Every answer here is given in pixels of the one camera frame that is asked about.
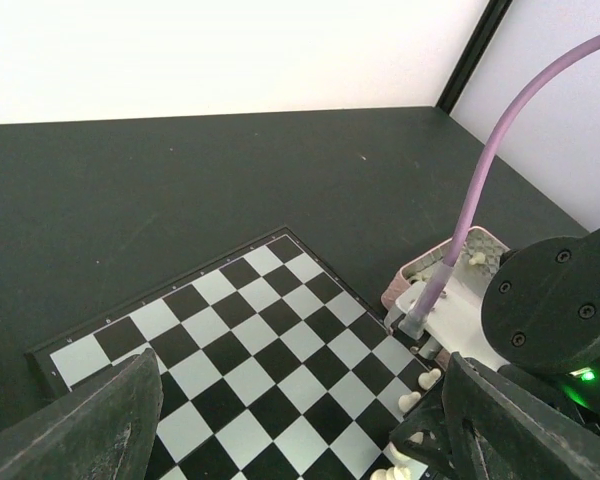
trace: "white chess piece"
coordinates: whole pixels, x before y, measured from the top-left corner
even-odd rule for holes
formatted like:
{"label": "white chess piece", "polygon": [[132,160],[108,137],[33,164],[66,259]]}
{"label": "white chess piece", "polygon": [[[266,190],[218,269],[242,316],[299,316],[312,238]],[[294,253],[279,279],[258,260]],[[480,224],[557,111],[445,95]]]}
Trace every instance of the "white chess piece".
{"label": "white chess piece", "polygon": [[398,408],[402,413],[407,413],[413,407],[415,407],[416,403],[420,401],[422,398],[422,394],[420,392],[412,392],[408,395],[402,395],[398,399]]}
{"label": "white chess piece", "polygon": [[487,256],[482,252],[476,252],[469,259],[469,265],[484,265],[487,262]]}
{"label": "white chess piece", "polygon": [[417,443],[418,445],[422,445],[422,442],[424,442],[424,433],[416,432],[409,437],[409,440],[411,440],[413,443]]}
{"label": "white chess piece", "polygon": [[393,442],[389,442],[389,453],[391,453],[391,456],[395,460],[393,463],[406,464],[409,460],[411,460],[411,457],[398,451]]}
{"label": "white chess piece", "polygon": [[376,470],[371,474],[371,478],[369,480],[387,480],[387,471],[383,468]]}
{"label": "white chess piece", "polygon": [[439,368],[434,368],[430,372],[421,373],[418,377],[418,385],[423,390],[429,390],[442,376],[442,372]]}
{"label": "white chess piece", "polygon": [[411,470],[407,467],[391,467],[389,470],[376,470],[371,480],[411,480]]}

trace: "screw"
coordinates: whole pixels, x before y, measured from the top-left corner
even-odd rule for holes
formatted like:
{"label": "screw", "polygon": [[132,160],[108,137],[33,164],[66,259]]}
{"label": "screw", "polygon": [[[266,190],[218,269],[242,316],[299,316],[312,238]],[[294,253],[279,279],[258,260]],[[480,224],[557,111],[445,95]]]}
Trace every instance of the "screw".
{"label": "screw", "polygon": [[571,260],[571,252],[569,250],[562,250],[556,257],[556,262],[567,263]]}
{"label": "screw", "polygon": [[526,342],[526,341],[527,341],[527,337],[524,336],[524,333],[518,332],[511,339],[511,344],[514,347],[521,347],[522,345],[524,345],[524,342]]}
{"label": "screw", "polygon": [[511,290],[511,282],[502,282],[498,288],[500,293],[507,293],[509,290]]}
{"label": "screw", "polygon": [[594,307],[590,303],[581,306],[580,310],[578,310],[578,315],[580,315],[580,318],[583,318],[585,320],[593,317],[595,314],[596,314],[596,307]]}

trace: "pink cable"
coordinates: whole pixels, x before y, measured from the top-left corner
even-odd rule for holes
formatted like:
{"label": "pink cable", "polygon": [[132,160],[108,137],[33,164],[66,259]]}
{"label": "pink cable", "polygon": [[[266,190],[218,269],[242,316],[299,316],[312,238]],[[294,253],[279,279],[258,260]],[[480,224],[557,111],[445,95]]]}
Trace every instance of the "pink cable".
{"label": "pink cable", "polygon": [[480,159],[478,160],[478,165],[473,173],[469,191],[467,192],[464,204],[462,205],[460,218],[458,219],[458,224],[453,232],[453,238],[451,239],[449,250],[444,257],[443,265],[436,269],[431,280],[427,282],[425,289],[410,312],[411,315],[409,315],[409,317],[411,317],[411,319],[424,323],[424,317],[431,311],[438,300],[440,293],[442,293],[442,290],[446,286],[450,276],[449,269],[453,268],[456,264],[460,252],[462,251],[462,246],[467,239],[467,234],[471,227],[471,223],[473,222],[480,195],[482,194],[482,187],[487,179],[489,168],[491,168],[491,164],[493,163],[493,158],[496,155],[496,151],[500,146],[502,138],[518,116],[518,113],[520,113],[520,110],[522,110],[527,102],[531,100],[531,98],[552,78],[574,63],[598,50],[600,50],[600,35],[591,40],[587,40],[581,45],[568,51],[531,80],[504,111],[500,120],[498,120],[498,123],[491,132],[491,135],[484,146],[484,150],[480,155]]}

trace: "dark green table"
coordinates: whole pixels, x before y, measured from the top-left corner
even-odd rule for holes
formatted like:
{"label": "dark green table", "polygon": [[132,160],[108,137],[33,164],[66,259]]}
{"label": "dark green table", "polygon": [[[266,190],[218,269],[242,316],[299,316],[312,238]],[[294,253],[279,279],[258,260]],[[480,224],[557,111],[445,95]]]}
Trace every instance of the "dark green table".
{"label": "dark green table", "polygon": [[[44,405],[30,347],[282,224],[380,309],[480,149],[433,108],[0,126],[0,429]],[[501,161],[476,224],[584,233]]]}

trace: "black square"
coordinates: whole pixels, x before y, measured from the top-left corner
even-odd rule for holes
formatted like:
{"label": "black square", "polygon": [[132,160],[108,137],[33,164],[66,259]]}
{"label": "black square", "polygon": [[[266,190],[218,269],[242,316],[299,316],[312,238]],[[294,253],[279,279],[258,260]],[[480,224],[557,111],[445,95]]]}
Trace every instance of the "black square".
{"label": "black square", "polygon": [[223,379],[211,385],[191,402],[213,433],[219,432],[245,410],[242,401]]}
{"label": "black square", "polygon": [[419,340],[414,340],[413,338],[411,338],[409,335],[407,335],[400,329],[397,329],[393,333],[393,338],[395,338],[396,340],[398,340],[398,342],[400,342],[402,345],[404,345],[404,348],[406,348],[407,350],[411,350],[413,347],[416,347],[416,348],[422,347],[427,342],[427,340],[428,340],[427,337],[429,337],[429,335],[423,335]]}
{"label": "black square", "polygon": [[302,319],[284,300],[269,305],[260,312],[262,319],[267,322],[278,336],[295,327]]}
{"label": "black square", "polygon": [[156,438],[153,440],[153,449],[149,457],[147,472],[144,474],[145,480],[158,480],[175,466],[176,462],[173,461],[164,444],[156,435]]}
{"label": "black square", "polygon": [[300,366],[298,357],[279,338],[256,353],[255,359],[276,383]]}
{"label": "black square", "polygon": [[180,462],[180,470],[191,480],[233,478],[239,471],[216,437],[211,437]]}
{"label": "black square", "polygon": [[355,480],[349,469],[344,466],[331,449],[320,455],[320,458],[304,472],[302,478],[304,480]]}
{"label": "black square", "polygon": [[167,368],[180,363],[200,349],[182,325],[176,325],[149,343]]}
{"label": "black square", "polygon": [[271,242],[267,245],[267,247],[269,247],[269,250],[271,250],[275,256],[283,262],[288,262],[302,253],[300,247],[298,247],[298,245],[296,245],[295,242],[286,235],[280,237],[274,242]]}
{"label": "black square", "polygon": [[163,373],[160,380],[162,380],[162,394],[164,396],[162,410],[160,411],[160,420],[162,420],[187,403],[189,399],[169,372]]}
{"label": "black square", "polygon": [[427,369],[418,361],[411,360],[409,364],[398,374],[398,378],[402,380],[409,390],[415,392],[417,390],[422,391],[420,384],[418,383],[418,377],[420,374],[426,372]]}
{"label": "black square", "polygon": [[378,455],[378,458],[376,458],[375,462],[371,464],[366,473],[362,476],[362,480],[369,480],[371,478],[371,475],[373,475],[373,472],[375,472],[376,470],[389,470],[391,467],[393,467],[393,463],[391,463],[391,460],[389,460],[383,453],[381,453],[380,455]]}
{"label": "black square", "polygon": [[327,390],[349,373],[347,366],[326,345],[311,355],[304,364]]}
{"label": "black square", "polygon": [[226,375],[251,356],[232,332],[225,333],[203,350],[222,375]]}
{"label": "black square", "polygon": [[304,416],[329,445],[352,421],[349,414],[328,393],[307,410]]}
{"label": "black square", "polygon": [[129,317],[118,320],[94,335],[109,360],[120,358],[147,340]]}
{"label": "black square", "polygon": [[321,307],[309,315],[305,322],[325,343],[329,343],[346,328],[327,307]]}
{"label": "black square", "polygon": [[242,473],[247,480],[263,480],[265,478],[296,480],[298,478],[298,472],[273,443],[244,467]]}
{"label": "black square", "polygon": [[355,333],[356,337],[369,347],[369,350],[373,350],[387,338],[386,330],[370,315],[360,317],[349,325],[349,330]]}
{"label": "black square", "polygon": [[370,353],[353,369],[353,373],[362,380],[374,395],[379,395],[395,377],[378,358]]}
{"label": "black square", "polygon": [[280,296],[291,293],[293,290],[302,285],[302,282],[298,280],[298,277],[291,273],[291,270],[284,265],[276,268],[272,272],[267,273],[264,276],[264,279]]}
{"label": "black square", "polygon": [[207,301],[200,295],[200,292],[193,288],[192,285],[187,285],[164,297],[164,302],[181,322],[209,306]]}
{"label": "black square", "polygon": [[356,423],[380,449],[387,446],[389,434],[398,426],[396,417],[378,399],[371,402],[371,405],[356,419]]}
{"label": "black square", "polygon": [[220,271],[236,289],[249,285],[260,278],[258,272],[244,258],[231,262],[229,265],[222,267]]}
{"label": "black square", "polygon": [[309,290],[322,300],[323,303],[327,303],[342,293],[340,285],[334,282],[331,277],[324,272],[309,280],[305,285],[307,285]]}
{"label": "black square", "polygon": [[256,311],[238,292],[234,292],[214,304],[213,309],[229,328],[237,327],[247,318],[251,318],[256,314]]}
{"label": "black square", "polygon": [[273,439],[300,417],[298,409],[277,386],[253,402],[249,410]]}

